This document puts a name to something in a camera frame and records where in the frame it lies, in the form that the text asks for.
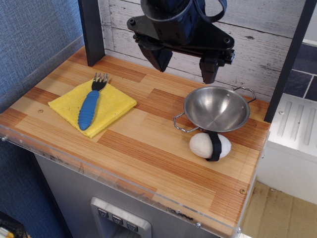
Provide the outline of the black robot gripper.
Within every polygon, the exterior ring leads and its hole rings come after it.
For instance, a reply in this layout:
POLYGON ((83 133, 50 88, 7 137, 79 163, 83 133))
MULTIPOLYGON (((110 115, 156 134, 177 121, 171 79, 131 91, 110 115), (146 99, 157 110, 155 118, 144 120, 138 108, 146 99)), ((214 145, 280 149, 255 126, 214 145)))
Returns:
POLYGON ((128 29, 144 57, 152 66, 164 72, 173 52, 202 57, 200 69, 205 84, 212 84, 221 65, 234 59, 234 39, 217 28, 214 23, 225 14, 227 2, 221 0, 222 9, 207 16, 204 0, 143 0, 142 16, 127 21, 128 29))

